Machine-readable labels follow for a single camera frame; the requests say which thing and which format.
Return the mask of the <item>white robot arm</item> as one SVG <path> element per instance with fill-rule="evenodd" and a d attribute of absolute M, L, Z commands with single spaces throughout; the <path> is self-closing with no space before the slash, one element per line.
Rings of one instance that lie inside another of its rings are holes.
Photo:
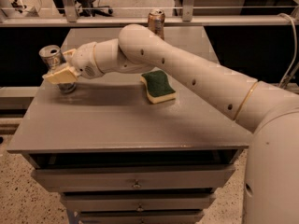
<path fill-rule="evenodd" d="M 45 80 L 73 83 L 157 67 L 253 134 L 242 224 L 299 224 L 299 96 L 171 46 L 139 24 L 70 49 Z"/>

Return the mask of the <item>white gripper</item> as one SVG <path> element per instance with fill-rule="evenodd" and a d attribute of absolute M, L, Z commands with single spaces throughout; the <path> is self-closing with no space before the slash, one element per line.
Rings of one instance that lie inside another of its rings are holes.
<path fill-rule="evenodd" d="M 77 49 L 63 52 L 65 57 L 72 57 L 73 66 L 69 63 L 57 66 L 45 74 L 43 79 L 51 84 L 66 84 L 77 82 L 80 74 L 87 79 L 102 77 L 104 73 L 98 68 L 95 61 L 95 45 L 95 42 L 91 42 Z"/>

